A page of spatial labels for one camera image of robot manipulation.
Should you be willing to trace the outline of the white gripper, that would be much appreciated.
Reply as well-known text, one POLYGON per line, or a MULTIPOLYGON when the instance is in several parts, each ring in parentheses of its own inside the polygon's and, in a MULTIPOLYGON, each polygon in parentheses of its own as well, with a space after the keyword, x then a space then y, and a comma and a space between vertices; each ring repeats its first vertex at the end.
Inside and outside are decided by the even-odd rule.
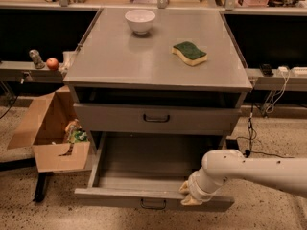
POLYGON ((202 205, 210 201, 223 185, 223 181, 213 179, 203 169, 199 169, 180 186, 179 192, 184 195, 188 194, 180 203, 183 206, 202 205))

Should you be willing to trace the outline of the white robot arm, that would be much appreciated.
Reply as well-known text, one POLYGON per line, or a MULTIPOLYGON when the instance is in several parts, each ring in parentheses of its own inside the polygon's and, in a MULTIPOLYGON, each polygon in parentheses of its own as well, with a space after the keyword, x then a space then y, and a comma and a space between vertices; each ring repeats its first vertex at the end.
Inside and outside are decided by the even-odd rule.
POLYGON ((241 179, 295 196, 307 197, 306 158, 246 158, 236 149, 211 150, 201 167, 181 185, 183 206, 210 201, 230 179, 241 179))

